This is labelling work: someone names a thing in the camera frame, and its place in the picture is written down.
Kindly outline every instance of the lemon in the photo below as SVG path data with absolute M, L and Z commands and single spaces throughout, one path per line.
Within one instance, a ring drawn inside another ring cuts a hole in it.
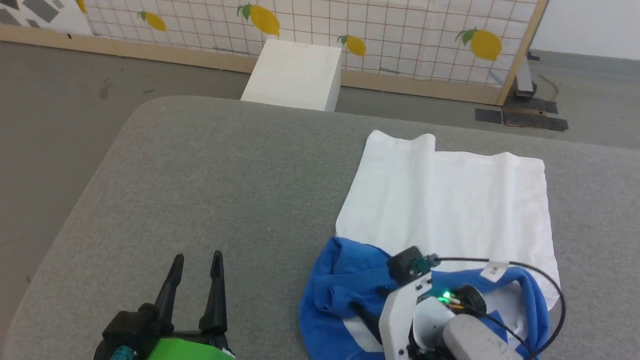
M 86 13 L 86 6 L 84 5 L 84 0 L 77 0 L 78 7 L 80 7 L 80 11 Z
M 480 59 L 496 61 L 502 52 L 500 38 L 487 30 L 463 30 L 456 36 L 456 41 L 459 37 L 464 45 L 471 41 L 471 52 Z
M 139 12 L 138 17 L 141 18 L 142 21 L 147 21 L 152 28 L 166 32 L 166 25 L 160 16 L 154 13 Z
M 268 9 L 260 5 L 247 4 L 238 6 L 236 10 L 237 16 L 240 16 L 240 11 L 242 11 L 242 16 L 245 20 L 249 21 L 250 16 L 253 25 L 261 32 L 280 37 L 280 21 L 278 21 L 276 15 L 273 15 Z
M 347 44 L 347 49 L 358 56 L 364 56 L 364 53 L 367 51 L 367 46 L 360 38 L 352 37 L 351 35 L 342 35 L 338 37 L 338 41 L 341 41 L 342 45 Z

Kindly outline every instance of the gray tabletop fabric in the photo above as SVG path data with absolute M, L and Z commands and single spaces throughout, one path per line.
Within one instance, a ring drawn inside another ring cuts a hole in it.
M 186 259 L 173 322 L 196 329 L 216 249 L 225 257 L 228 339 L 238 358 L 306 358 L 298 302 L 374 129 L 400 138 L 432 133 L 437 150 L 544 160 L 568 302 L 545 358 L 638 358 L 637 151 L 165 97 L 131 115 L 79 199 L 22 301 L 6 360 L 90 359 L 117 311 L 153 302 L 179 252 Z

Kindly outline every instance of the white grid panel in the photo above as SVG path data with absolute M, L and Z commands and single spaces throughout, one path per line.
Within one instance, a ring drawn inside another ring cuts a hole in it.
M 275 14 L 281 40 L 343 48 L 342 68 L 501 88 L 538 0 L 85 0 L 95 35 L 236 56 L 258 57 L 268 38 L 238 6 Z M 138 12 L 162 18 L 154 29 Z M 476 57 L 461 30 L 484 29 L 502 43 L 497 61 Z M 357 37 L 364 56 L 339 36 Z

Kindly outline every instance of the white label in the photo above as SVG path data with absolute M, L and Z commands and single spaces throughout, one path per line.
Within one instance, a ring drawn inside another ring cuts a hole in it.
M 490 261 L 486 268 L 482 270 L 480 276 L 491 282 L 496 282 L 507 272 L 507 267 L 509 267 L 509 264 Z

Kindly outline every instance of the folded cloth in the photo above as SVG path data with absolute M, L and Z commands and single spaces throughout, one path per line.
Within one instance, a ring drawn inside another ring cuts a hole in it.
M 397 288 L 388 273 L 389 257 L 371 245 L 339 237 L 329 239 L 313 267 L 298 314 L 302 339 L 313 360 L 384 359 L 381 347 L 377 351 L 367 351 L 367 346 L 361 346 L 362 340 L 352 336 L 347 322 L 356 317 L 349 306 L 352 301 L 360 303 L 376 316 L 382 313 L 385 297 L 378 288 Z M 479 270 L 432 271 L 430 293 L 442 294 L 464 284 L 489 293 L 517 281 L 524 297 L 529 332 L 525 342 L 533 350 L 540 348 L 548 336 L 548 311 L 544 296 L 531 274 L 514 266 L 509 267 L 500 280 L 491 282 L 479 273 Z M 499 311 L 491 315 L 501 321 Z M 481 320 L 506 341 L 504 329 L 486 319 Z M 523 357 L 529 354 L 521 345 L 516 351 Z
M 396 255 L 412 245 L 423 254 L 519 261 L 559 283 L 548 212 L 545 164 L 508 152 L 483 156 L 435 151 L 435 137 L 393 138 L 373 131 L 335 224 L 336 236 Z M 441 271 L 484 267 L 446 262 Z M 547 300 L 556 289 L 533 274 Z M 520 287 L 487 295 L 506 325 L 526 337 Z

